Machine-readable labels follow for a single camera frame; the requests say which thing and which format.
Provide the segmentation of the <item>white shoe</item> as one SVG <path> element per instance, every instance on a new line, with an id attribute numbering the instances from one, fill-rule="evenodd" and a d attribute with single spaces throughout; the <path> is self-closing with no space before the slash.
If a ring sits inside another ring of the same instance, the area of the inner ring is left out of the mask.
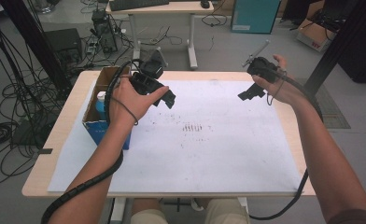
<path id="1" fill-rule="evenodd" d="M 202 206 L 200 206 L 194 199 L 190 201 L 190 206 L 194 211 L 201 212 L 204 210 Z"/>

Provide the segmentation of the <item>white table mat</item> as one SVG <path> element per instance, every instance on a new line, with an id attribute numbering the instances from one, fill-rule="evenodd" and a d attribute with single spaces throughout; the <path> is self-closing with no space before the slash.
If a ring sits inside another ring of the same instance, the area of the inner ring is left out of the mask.
<path id="1" fill-rule="evenodd" d="M 301 182 L 275 108 L 241 100 L 247 81 L 168 80 L 173 107 L 134 126 L 109 191 L 118 195 L 288 195 Z"/>

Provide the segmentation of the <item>blue detergent bottle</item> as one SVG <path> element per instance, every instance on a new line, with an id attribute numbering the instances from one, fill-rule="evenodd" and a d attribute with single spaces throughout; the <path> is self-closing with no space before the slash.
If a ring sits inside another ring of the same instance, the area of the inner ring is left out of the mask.
<path id="1" fill-rule="evenodd" d="M 99 114 L 100 120 L 106 120 L 105 97 L 106 93 L 104 91 L 99 91 L 97 93 L 95 108 Z"/>

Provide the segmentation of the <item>white desk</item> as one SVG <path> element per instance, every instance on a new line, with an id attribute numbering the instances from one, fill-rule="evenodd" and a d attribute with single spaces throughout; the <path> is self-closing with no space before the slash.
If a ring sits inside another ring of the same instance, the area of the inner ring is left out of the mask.
<path id="1" fill-rule="evenodd" d="M 170 2 L 168 5 L 156 7 L 142 7 L 136 9 L 128 9 L 121 11 L 112 11 L 109 2 L 106 5 L 106 13 L 109 15 L 127 15 L 130 23 L 130 31 L 133 39 L 133 59 L 139 59 L 141 47 L 144 42 L 141 42 L 137 37 L 136 28 L 139 26 L 188 26 L 186 33 L 188 38 L 183 41 L 187 48 L 189 64 L 191 70 L 198 68 L 195 47 L 194 47 L 194 31 L 195 31 L 195 16 L 211 14 L 214 10 L 211 2 L 210 8 L 202 8 L 199 1 L 183 1 Z"/>

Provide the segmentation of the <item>person's left hand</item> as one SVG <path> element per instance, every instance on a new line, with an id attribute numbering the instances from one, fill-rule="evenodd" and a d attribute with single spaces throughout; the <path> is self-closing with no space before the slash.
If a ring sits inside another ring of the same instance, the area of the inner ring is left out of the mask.
<path id="1" fill-rule="evenodd" d="M 163 86 L 153 93 L 141 95 L 134 89 L 130 78 L 128 75 L 123 75 L 119 85 L 112 92 L 109 107 L 112 125 L 122 123 L 136 125 L 148 109 L 169 90 L 168 86 Z"/>

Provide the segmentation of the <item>blue cardboard box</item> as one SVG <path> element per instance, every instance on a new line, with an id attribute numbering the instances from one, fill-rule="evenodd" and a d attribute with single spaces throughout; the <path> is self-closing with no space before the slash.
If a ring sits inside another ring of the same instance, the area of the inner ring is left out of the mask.
<path id="1" fill-rule="evenodd" d="M 82 123 L 96 145 L 101 142 L 108 128 L 107 121 L 100 120 L 95 108 L 97 93 L 99 91 L 107 91 L 109 84 L 118 70 L 118 67 L 104 67 L 89 93 L 90 98 L 84 112 Z"/>

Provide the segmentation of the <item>open brown cardboard box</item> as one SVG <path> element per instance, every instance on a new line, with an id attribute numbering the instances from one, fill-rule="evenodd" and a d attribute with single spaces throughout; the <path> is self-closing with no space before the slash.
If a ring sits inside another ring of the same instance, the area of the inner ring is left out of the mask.
<path id="1" fill-rule="evenodd" d="M 336 33 L 331 30 L 318 25 L 313 21 L 305 19 L 298 28 L 297 39 L 315 51 L 325 51 Z"/>

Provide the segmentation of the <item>black keyboard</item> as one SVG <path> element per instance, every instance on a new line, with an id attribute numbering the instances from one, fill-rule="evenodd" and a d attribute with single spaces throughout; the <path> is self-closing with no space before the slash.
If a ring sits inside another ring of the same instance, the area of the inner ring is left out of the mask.
<path id="1" fill-rule="evenodd" d="M 109 6 L 112 11 L 121 11 L 142 7 L 156 7 L 168 4 L 169 0 L 112 0 L 109 2 Z"/>

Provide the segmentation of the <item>black floor box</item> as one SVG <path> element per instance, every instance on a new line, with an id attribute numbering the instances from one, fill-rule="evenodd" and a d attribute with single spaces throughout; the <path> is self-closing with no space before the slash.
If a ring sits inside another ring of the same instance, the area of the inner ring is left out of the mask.
<path id="1" fill-rule="evenodd" d="M 82 60 L 81 39 L 76 28 L 45 32 L 52 50 L 64 63 L 78 63 Z"/>

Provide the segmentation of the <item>person's left leg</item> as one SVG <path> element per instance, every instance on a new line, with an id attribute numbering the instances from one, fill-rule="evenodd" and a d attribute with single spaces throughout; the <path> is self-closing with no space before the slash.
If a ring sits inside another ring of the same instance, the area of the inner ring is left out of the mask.
<path id="1" fill-rule="evenodd" d="M 157 199 L 134 199 L 131 224 L 168 224 Z"/>

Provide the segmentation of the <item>black metal stand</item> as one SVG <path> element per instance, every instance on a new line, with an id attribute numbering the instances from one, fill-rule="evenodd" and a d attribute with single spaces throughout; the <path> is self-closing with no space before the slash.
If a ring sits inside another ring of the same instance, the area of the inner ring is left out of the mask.
<path id="1" fill-rule="evenodd" d="M 338 60 L 344 54 L 345 49 L 353 43 L 359 30 L 366 23 L 366 0 L 359 0 L 350 15 L 347 17 L 341 30 L 338 32 L 331 45 L 323 54 L 311 76 L 304 84 L 307 92 L 315 95 L 320 86 L 327 79 Z"/>

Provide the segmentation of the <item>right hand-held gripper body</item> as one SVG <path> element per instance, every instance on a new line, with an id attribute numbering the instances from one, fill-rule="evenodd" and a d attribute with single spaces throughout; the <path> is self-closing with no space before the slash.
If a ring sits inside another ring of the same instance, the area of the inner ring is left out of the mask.
<path id="1" fill-rule="evenodd" d="M 277 77 L 276 66 L 259 54 L 269 45 L 268 39 L 242 63 L 242 66 L 248 66 L 246 70 L 250 75 L 256 75 L 266 79 L 268 82 L 275 82 Z"/>

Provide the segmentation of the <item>black computer tower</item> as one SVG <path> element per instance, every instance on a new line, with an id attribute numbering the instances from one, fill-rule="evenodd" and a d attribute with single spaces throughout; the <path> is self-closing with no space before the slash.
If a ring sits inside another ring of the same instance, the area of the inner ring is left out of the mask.
<path id="1" fill-rule="evenodd" d="M 109 16 L 106 14 L 106 12 L 104 10 L 93 11 L 91 20 L 103 53 L 117 51 L 118 48 L 116 45 L 114 32 L 109 21 Z"/>

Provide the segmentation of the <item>person's right leg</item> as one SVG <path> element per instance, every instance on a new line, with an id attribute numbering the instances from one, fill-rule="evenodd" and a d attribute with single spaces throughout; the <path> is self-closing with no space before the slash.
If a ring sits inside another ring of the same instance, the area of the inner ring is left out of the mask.
<path id="1" fill-rule="evenodd" d="M 204 224 L 250 224 L 250 218 L 237 198 L 212 199 L 206 207 Z"/>

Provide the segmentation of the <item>person's leg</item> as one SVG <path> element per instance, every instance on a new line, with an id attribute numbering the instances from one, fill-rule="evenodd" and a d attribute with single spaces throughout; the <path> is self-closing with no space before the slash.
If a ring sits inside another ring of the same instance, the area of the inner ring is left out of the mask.
<path id="1" fill-rule="evenodd" d="M 237 198 L 212 199 L 206 207 L 204 224 L 250 224 L 250 218 Z"/>
<path id="2" fill-rule="evenodd" d="M 134 199 L 131 224 L 168 224 L 157 199 Z"/>

